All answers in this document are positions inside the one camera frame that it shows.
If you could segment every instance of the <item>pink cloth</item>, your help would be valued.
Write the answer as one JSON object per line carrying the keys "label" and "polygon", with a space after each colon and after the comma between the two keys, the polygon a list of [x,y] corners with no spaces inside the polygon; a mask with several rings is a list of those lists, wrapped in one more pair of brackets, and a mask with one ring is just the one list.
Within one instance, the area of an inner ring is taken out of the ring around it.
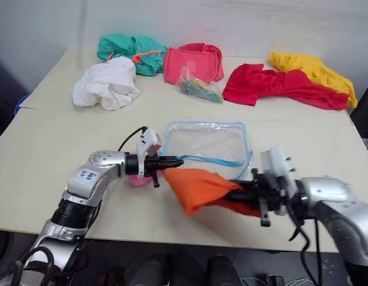
{"label": "pink cloth", "polygon": [[221,51],[204,43],[189,43],[179,49],[169,48],[164,57],[164,79],[175,84],[183,66],[187,66],[194,77],[207,83],[224,77]]}

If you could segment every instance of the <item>handwritten label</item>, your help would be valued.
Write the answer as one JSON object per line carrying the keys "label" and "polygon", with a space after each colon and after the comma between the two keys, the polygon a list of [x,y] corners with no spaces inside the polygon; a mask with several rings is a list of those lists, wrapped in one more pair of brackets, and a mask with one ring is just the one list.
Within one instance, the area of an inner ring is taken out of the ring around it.
{"label": "handwritten label", "polygon": [[74,181],[78,184],[88,184],[97,179],[99,173],[94,172],[89,169],[82,169],[78,175],[75,177]]}

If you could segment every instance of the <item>orange cloth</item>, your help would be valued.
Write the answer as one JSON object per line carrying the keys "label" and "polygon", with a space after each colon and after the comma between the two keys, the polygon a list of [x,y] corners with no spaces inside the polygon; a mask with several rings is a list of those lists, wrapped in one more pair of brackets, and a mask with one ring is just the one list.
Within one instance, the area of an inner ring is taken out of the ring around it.
{"label": "orange cloth", "polygon": [[223,200],[222,197],[231,190],[242,188],[216,173],[171,168],[164,172],[164,176],[188,216],[203,206],[220,206],[243,215],[261,217],[261,212],[252,210],[248,204]]}

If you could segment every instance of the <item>teal cloth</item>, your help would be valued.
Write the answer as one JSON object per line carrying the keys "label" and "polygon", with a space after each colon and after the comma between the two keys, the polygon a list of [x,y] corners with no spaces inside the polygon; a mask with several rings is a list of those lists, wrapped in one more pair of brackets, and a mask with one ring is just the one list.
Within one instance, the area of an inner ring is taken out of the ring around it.
{"label": "teal cloth", "polygon": [[114,52],[114,58],[121,56],[132,58],[135,54],[149,51],[161,51],[161,53],[141,56],[141,61],[135,63],[136,73],[153,76],[157,72],[163,72],[163,59],[167,52],[167,47],[153,38],[128,37],[121,33],[105,35],[99,39],[96,55],[102,61],[106,61],[112,52]]}

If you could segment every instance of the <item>yellow cloth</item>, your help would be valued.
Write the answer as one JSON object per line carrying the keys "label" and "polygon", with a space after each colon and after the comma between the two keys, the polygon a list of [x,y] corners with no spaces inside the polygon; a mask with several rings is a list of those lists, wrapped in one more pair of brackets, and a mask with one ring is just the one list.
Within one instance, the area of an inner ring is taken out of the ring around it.
{"label": "yellow cloth", "polygon": [[281,72],[301,70],[307,77],[318,85],[323,85],[338,92],[349,94],[348,108],[356,108],[357,99],[353,84],[349,79],[342,77],[334,70],[326,67],[317,57],[304,54],[270,53],[270,62]]}

